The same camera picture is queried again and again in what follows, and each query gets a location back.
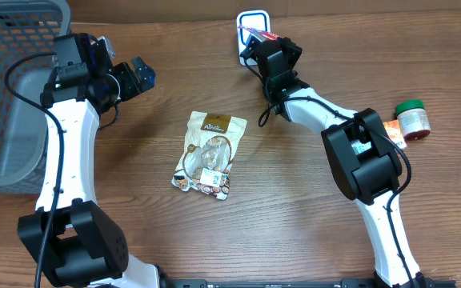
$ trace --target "wooden table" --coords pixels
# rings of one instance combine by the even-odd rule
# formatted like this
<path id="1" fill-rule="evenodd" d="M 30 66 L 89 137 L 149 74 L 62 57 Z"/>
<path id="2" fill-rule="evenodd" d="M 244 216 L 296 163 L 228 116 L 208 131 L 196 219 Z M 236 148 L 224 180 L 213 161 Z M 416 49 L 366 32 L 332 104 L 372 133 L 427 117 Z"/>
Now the wooden table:
<path id="1" fill-rule="evenodd" d="M 304 49 L 299 77 L 342 107 L 371 107 L 391 120 L 400 102 L 424 100 L 432 132 L 407 149 L 414 177 L 403 221 L 425 275 L 461 286 L 461 10 L 276 18 L 272 26 Z M 74 30 L 109 37 L 114 63 L 140 55 L 158 74 L 95 143 L 98 201 L 132 254 L 172 278 L 372 275 L 363 219 L 337 189 L 319 136 L 280 117 L 257 127 L 267 104 L 259 80 L 238 63 L 234 21 Z M 170 184 L 193 110 L 249 121 L 225 202 Z M 0 286 L 32 286 L 35 263 L 16 227 L 36 198 L 0 194 Z"/>

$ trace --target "plastic snack package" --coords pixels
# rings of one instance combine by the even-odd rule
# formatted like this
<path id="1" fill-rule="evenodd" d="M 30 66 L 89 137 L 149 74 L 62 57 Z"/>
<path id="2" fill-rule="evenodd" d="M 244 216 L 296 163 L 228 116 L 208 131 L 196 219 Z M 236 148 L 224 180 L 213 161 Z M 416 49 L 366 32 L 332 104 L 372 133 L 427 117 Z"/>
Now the plastic snack package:
<path id="1" fill-rule="evenodd" d="M 182 191 L 195 189 L 225 200 L 229 194 L 232 163 L 247 120 L 229 115 L 193 111 L 184 138 L 184 153 L 172 184 Z"/>

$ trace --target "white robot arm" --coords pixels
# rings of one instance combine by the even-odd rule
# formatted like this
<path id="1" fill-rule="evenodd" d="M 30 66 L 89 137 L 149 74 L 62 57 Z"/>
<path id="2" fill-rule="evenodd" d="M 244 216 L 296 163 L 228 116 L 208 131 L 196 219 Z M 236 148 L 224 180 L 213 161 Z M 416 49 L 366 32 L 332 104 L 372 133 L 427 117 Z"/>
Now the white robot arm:
<path id="1" fill-rule="evenodd" d="M 302 88 L 290 95 L 290 98 L 311 97 L 324 102 L 333 110 L 337 110 L 340 114 L 352 118 L 356 111 L 345 110 L 335 104 L 328 102 L 316 94 L 312 88 Z M 285 110 L 287 117 L 295 123 L 302 124 L 312 130 L 317 135 L 320 135 L 324 130 L 332 125 L 339 125 L 345 120 L 335 117 L 334 114 L 323 108 L 316 102 L 304 100 L 296 100 L 285 102 Z M 395 284 L 404 284 L 409 281 L 407 273 L 403 267 L 403 263 L 398 256 L 394 239 L 392 237 L 391 228 L 387 220 L 385 207 L 388 199 L 392 196 L 392 191 L 387 191 L 375 198 L 372 205 L 366 205 L 358 199 L 354 202 L 360 210 L 366 223 L 367 233 L 371 239 L 373 250 L 375 251 L 375 269 L 376 274 L 389 286 Z M 395 231 L 401 246 L 402 253 L 411 272 L 411 277 L 415 278 L 419 271 L 419 266 L 415 262 L 410 248 L 408 246 L 407 236 L 403 228 L 401 214 L 399 212 L 399 196 L 391 204 L 393 210 L 392 218 L 395 225 Z"/>
<path id="2" fill-rule="evenodd" d="M 338 107 L 299 80 L 292 69 L 301 53 L 302 49 L 289 38 L 271 40 L 259 32 L 250 33 L 240 56 L 248 69 L 252 70 L 247 65 L 249 58 L 259 66 L 260 75 L 252 72 L 263 82 L 263 92 L 271 104 L 263 116 L 267 113 L 268 117 L 269 110 L 275 109 L 288 121 L 322 135 L 334 179 L 345 196 L 355 202 L 366 223 L 375 251 L 377 283 L 386 287 L 413 286 L 412 279 L 420 280 L 422 274 L 408 246 L 399 195 L 391 199 L 399 186 L 401 165 L 388 138 L 380 138 L 387 136 L 381 120 L 373 110 L 357 114 Z M 394 231 L 386 210 L 390 199 Z"/>
<path id="3" fill-rule="evenodd" d="M 122 230 L 97 206 L 94 192 L 94 140 L 100 114 L 113 106 L 117 110 L 119 102 L 152 88 L 155 72 L 141 58 L 133 59 L 134 72 L 125 62 L 113 66 L 114 53 L 104 37 L 69 34 L 55 38 L 54 47 L 57 67 L 41 94 L 41 105 L 50 112 L 46 175 L 36 212 L 19 219 L 18 235 L 41 263 L 38 271 L 54 286 L 160 288 L 162 283 L 167 288 L 169 282 L 157 266 L 129 254 Z M 59 167 L 62 178 L 56 194 Z M 52 203 L 57 205 L 51 213 Z M 48 218 L 53 230 L 49 234 Z M 77 235 L 58 238 L 69 228 Z"/>

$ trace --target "black cable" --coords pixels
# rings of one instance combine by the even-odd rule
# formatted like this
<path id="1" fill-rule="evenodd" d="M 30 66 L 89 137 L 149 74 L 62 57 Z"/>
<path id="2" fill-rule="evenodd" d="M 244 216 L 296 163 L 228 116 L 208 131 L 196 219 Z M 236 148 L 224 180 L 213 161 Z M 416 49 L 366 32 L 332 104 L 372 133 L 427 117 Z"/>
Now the black cable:
<path id="1" fill-rule="evenodd" d="M 58 70 L 56 69 L 56 67 L 53 67 L 51 73 L 49 73 L 49 78 L 47 79 L 47 82 L 53 83 L 54 81 L 56 81 L 56 77 L 58 77 Z"/>
<path id="2" fill-rule="evenodd" d="M 8 91 L 10 93 L 12 93 L 13 96 L 15 96 L 16 98 L 24 101 L 25 103 L 27 103 L 29 105 L 32 105 L 33 107 L 39 109 L 40 111 L 44 112 L 47 116 L 49 116 L 51 118 L 51 120 L 53 120 L 53 122 L 56 125 L 56 128 L 58 130 L 58 139 L 59 139 L 58 170 L 56 172 L 56 183 L 55 183 L 54 188 L 53 188 L 53 192 L 54 192 L 53 203 L 52 203 L 51 208 L 50 208 L 49 218 L 47 219 L 46 227 L 45 227 L 45 230 L 44 230 L 44 236 L 42 237 L 42 243 L 40 245 L 40 252 L 38 254 L 37 269 L 35 271 L 35 284 L 34 284 L 35 288 L 40 287 L 40 279 L 41 279 L 41 276 L 42 276 L 42 267 L 43 267 L 43 263 L 44 263 L 44 253 L 45 253 L 45 250 L 46 250 L 46 244 L 47 244 L 47 240 L 49 238 L 51 227 L 53 225 L 53 215 L 54 215 L 54 212 L 56 211 L 56 206 L 58 205 L 58 198 L 59 198 L 60 192 L 61 192 L 60 186 L 61 186 L 61 183 L 62 183 L 63 154 L 64 154 L 64 151 L 65 151 L 65 143 L 64 143 L 64 139 L 63 139 L 63 129 L 62 129 L 62 126 L 60 125 L 59 120 L 51 112 L 49 112 L 47 109 L 43 108 L 39 104 L 37 104 L 37 103 L 29 100 L 28 98 L 25 98 L 24 96 L 20 95 L 19 93 L 17 93 L 10 86 L 10 80 L 9 79 L 10 79 L 10 74 L 12 73 L 12 71 L 14 71 L 15 68 L 17 68 L 19 65 L 23 64 L 24 62 L 29 61 L 29 60 L 31 60 L 33 58 L 42 57 L 42 56 L 52 56 L 52 55 L 55 55 L 55 54 L 56 54 L 55 52 L 43 52 L 43 53 L 37 53 L 37 54 L 30 55 L 28 57 L 25 57 L 25 58 L 17 61 L 16 63 L 14 63 L 12 66 L 10 66 L 8 68 L 8 70 L 5 72 L 5 77 L 4 77 L 5 87 L 8 89 Z"/>
<path id="3" fill-rule="evenodd" d="M 257 78 L 259 78 L 259 80 L 261 80 L 261 83 L 264 83 L 263 77 L 259 73 L 257 73 L 256 70 L 254 70 L 252 67 L 250 67 L 250 65 L 248 65 L 247 61 L 248 61 L 248 59 L 245 59 L 245 66 L 248 68 L 248 70 L 250 70 L 255 76 L 257 76 Z"/>
<path id="4" fill-rule="evenodd" d="M 249 67 L 248 65 L 245 65 L 245 66 L 247 66 L 247 68 L 249 70 L 251 70 L 254 74 L 256 74 L 256 76 L 261 80 L 261 82 L 263 83 L 264 96 L 267 98 L 268 102 L 272 103 L 273 101 L 270 98 L 270 93 L 269 93 L 269 90 L 268 90 L 268 82 L 271 80 L 271 78 L 267 77 L 266 80 L 263 82 L 263 78 L 260 75 L 258 75 L 257 72 L 255 72 L 255 70 L 252 70 L 251 67 Z M 310 96 L 287 98 L 287 99 L 283 99 L 282 103 L 289 102 L 289 101 L 302 101 L 302 100 L 318 103 L 320 106 L 322 106 L 323 108 L 325 108 L 326 110 L 331 112 L 335 117 L 339 117 L 339 118 L 345 119 L 347 121 L 353 121 L 357 125 L 361 126 L 361 123 L 356 122 L 353 118 L 347 117 L 347 116 L 345 116 L 343 114 L 340 114 L 337 110 L 333 110 L 331 107 L 329 107 L 325 102 L 323 102 L 321 100 L 318 100 L 318 99 L 311 98 Z M 275 108 L 278 105 L 280 105 L 280 103 L 274 103 L 274 104 L 268 105 L 268 108 L 266 110 L 264 110 L 264 112 L 261 114 L 261 116 L 259 116 L 259 127 L 263 127 L 264 125 L 266 125 L 266 123 L 268 121 L 268 118 L 270 117 L 271 109 Z M 409 270 L 408 265 L 407 265 L 407 261 L 405 260 L 405 256 L 403 255 L 403 252 L 401 251 L 401 246 L 399 245 L 398 236 L 396 235 L 396 230 L 395 230 L 394 222 L 392 221 L 392 215 L 391 215 L 391 213 L 392 213 L 392 209 L 391 209 L 392 202 L 394 201 L 395 197 L 398 196 L 403 190 L 405 190 L 405 188 L 407 188 L 408 184 L 410 183 L 410 180 L 412 178 L 412 167 L 410 165 L 410 161 L 408 161 L 408 157 L 401 150 L 401 148 L 399 148 L 398 145 L 396 145 L 396 143 L 394 143 L 392 140 L 390 140 L 387 136 L 385 136 L 383 134 L 380 134 L 379 132 L 376 132 L 374 130 L 369 130 L 369 131 L 374 133 L 374 134 L 377 134 L 380 138 L 382 138 L 383 140 L 385 140 L 389 144 L 391 144 L 394 147 L 394 149 L 398 152 L 398 154 L 401 156 L 402 160 L 405 162 L 405 166 L 407 167 L 407 179 L 405 180 L 405 182 L 396 191 L 392 192 L 392 196 L 387 201 L 387 206 L 385 207 L 385 209 L 387 210 L 387 218 L 389 220 L 389 226 L 391 227 L 391 233 L 392 233 L 392 237 L 394 239 L 395 245 L 396 245 L 396 249 L 398 250 L 398 256 L 399 256 L 399 258 L 401 258 L 401 263 L 403 264 L 403 267 L 405 268 L 405 272 L 407 272 L 408 281 L 410 282 L 410 286 L 411 286 L 411 288 L 414 288 L 414 279 L 411 276 L 410 270 Z"/>
<path id="5" fill-rule="evenodd" d="M 115 117 L 113 118 L 113 120 L 111 122 L 109 122 L 108 124 L 106 124 L 105 126 L 101 126 L 99 127 L 98 130 L 102 130 L 106 127 L 109 127 L 109 126 L 112 126 L 115 122 L 118 121 L 118 118 L 120 117 L 120 110 L 118 109 L 118 103 L 115 103 Z"/>

